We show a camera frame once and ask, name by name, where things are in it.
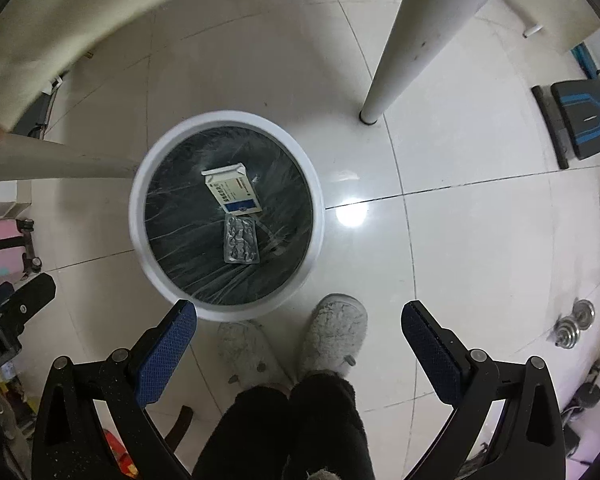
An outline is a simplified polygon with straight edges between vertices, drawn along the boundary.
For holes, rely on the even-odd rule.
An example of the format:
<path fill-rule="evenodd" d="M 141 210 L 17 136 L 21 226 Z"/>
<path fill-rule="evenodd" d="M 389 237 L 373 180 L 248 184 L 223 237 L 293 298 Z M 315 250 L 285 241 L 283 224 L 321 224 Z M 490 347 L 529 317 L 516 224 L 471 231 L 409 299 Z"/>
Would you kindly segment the silver pill blister pack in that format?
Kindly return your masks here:
<path fill-rule="evenodd" d="M 224 220 L 224 261 L 229 264 L 260 262 L 256 222 L 248 216 L 227 214 Z"/>

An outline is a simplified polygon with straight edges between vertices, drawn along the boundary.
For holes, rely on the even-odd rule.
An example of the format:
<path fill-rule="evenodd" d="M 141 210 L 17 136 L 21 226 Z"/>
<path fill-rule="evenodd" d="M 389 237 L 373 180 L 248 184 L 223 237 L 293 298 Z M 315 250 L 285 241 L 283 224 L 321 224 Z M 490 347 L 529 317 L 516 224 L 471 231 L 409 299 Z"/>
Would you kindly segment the blue white medicine box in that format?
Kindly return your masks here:
<path fill-rule="evenodd" d="M 204 184 L 222 209 L 232 216 L 260 214 L 262 207 L 247 174 L 239 164 L 204 170 Z"/>

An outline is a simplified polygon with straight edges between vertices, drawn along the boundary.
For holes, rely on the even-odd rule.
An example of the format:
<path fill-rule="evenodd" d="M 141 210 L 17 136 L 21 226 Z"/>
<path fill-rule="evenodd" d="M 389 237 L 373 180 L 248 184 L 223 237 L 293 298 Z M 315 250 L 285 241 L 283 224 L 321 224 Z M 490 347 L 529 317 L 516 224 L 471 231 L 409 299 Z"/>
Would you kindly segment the white round trash bin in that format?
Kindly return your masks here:
<path fill-rule="evenodd" d="M 148 280 L 214 322 L 257 318 L 298 292 L 324 222 L 320 181 L 301 146 L 274 122 L 237 110 L 171 128 L 140 163 L 129 201 Z"/>

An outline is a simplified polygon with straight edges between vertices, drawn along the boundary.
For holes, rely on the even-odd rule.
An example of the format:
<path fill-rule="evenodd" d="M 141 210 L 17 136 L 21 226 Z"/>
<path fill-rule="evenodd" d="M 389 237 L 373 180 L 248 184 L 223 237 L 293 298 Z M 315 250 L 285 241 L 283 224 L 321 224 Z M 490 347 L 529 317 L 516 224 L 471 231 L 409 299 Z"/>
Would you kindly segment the black trash bag liner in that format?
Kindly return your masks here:
<path fill-rule="evenodd" d="M 227 213 L 201 173 L 242 163 L 262 207 L 256 222 L 260 262 L 224 261 Z M 249 318 L 272 310 L 304 278 L 314 210 L 301 168 L 283 145 L 244 126 L 186 134 L 169 148 L 144 196 L 151 263 L 166 287 L 193 300 L 206 318 Z"/>

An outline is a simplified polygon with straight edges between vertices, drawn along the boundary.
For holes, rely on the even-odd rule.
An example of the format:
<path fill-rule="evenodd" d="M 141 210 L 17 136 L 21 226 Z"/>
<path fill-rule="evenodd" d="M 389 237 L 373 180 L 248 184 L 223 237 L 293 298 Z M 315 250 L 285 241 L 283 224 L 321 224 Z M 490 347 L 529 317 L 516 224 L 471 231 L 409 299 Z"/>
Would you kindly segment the chrome dumbbell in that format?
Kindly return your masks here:
<path fill-rule="evenodd" d="M 570 315 L 560 318 L 554 326 L 554 345 L 570 350 L 574 348 L 595 321 L 595 307 L 588 299 L 579 299 L 573 306 Z"/>

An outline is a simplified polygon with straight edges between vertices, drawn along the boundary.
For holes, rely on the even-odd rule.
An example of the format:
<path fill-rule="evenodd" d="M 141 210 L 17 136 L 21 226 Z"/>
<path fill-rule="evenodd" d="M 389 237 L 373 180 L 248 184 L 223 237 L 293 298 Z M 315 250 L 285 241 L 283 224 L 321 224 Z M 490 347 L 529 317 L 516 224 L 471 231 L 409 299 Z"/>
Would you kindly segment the white table leg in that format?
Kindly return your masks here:
<path fill-rule="evenodd" d="M 0 141 L 0 181 L 132 178 L 138 166 L 132 159 L 89 153 L 11 133 Z"/>
<path fill-rule="evenodd" d="M 373 125 L 488 0 L 402 0 L 358 113 Z"/>

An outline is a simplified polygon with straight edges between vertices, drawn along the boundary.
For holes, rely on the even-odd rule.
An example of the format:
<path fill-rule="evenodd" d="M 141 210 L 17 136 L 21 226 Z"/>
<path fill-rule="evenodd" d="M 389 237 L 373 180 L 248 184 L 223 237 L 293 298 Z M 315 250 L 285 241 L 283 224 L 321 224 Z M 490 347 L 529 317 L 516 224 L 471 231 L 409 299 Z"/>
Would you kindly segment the black fuzzy trouser legs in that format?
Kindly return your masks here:
<path fill-rule="evenodd" d="M 254 386 L 235 398 L 201 451 L 194 479 L 373 479 L 355 391 L 332 373 L 286 394 Z"/>

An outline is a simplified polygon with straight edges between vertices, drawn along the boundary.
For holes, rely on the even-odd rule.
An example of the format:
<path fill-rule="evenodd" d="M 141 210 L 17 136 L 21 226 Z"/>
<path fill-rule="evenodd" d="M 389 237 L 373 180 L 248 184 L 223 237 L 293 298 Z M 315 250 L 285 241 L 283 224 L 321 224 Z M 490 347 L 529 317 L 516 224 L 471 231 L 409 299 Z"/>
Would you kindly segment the left grey fuzzy slipper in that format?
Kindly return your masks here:
<path fill-rule="evenodd" d="M 258 323 L 221 323 L 218 344 L 220 356 L 230 371 L 230 384 L 238 385 L 242 391 L 259 386 L 282 393 L 290 391 L 292 381 Z"/>

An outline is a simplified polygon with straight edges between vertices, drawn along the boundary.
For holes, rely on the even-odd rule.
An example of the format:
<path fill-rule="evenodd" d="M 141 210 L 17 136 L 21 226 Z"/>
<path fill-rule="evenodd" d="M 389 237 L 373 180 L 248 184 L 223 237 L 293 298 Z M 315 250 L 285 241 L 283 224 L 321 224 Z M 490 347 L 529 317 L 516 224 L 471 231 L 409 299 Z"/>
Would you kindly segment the grey fuzzy slipper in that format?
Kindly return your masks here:
<path fill-rule="evenodd" d="M 242 391 L 259 386 L 282 393 L 290 391 L 292 381 L 258 323 L 221 323 L 218 344 L 220 356 L 230 371 L 230 384 L 238 385 Z"/>
<path fill-rule="evenodd" d="M 298 376 L 329 373 L 346 377 L 358 360 L 367 334 L 368 314 L 355 298 L 325 296 L 315 307 L 300 346 Z"/>

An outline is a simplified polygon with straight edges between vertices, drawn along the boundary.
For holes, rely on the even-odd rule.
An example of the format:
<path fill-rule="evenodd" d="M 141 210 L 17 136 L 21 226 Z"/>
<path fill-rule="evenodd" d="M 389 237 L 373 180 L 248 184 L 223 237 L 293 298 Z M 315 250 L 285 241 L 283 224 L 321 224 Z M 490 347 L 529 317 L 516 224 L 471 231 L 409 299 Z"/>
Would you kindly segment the right grey fuzzy slipper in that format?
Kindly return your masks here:
<path fill-rule="evenodd" d="M 355 298 L 325 296 L 315 307 L 300 346 L 298 376 L 329 373 L 346 377 L 358 360 L 367 334 L 368 314 Z"/>

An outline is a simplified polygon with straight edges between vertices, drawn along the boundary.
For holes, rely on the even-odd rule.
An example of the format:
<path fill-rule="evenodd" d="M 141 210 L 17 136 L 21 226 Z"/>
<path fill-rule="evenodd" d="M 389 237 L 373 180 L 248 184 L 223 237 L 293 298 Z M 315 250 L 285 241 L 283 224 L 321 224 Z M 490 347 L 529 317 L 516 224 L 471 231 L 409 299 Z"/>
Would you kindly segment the black blue exercise bench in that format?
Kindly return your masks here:
<path fill-rule="evenodd" d="M 531 94 L 560 170 L 568 169 L 571 159 L 585 160 L 600 154 L 600 79 L 537 84 Z"/>

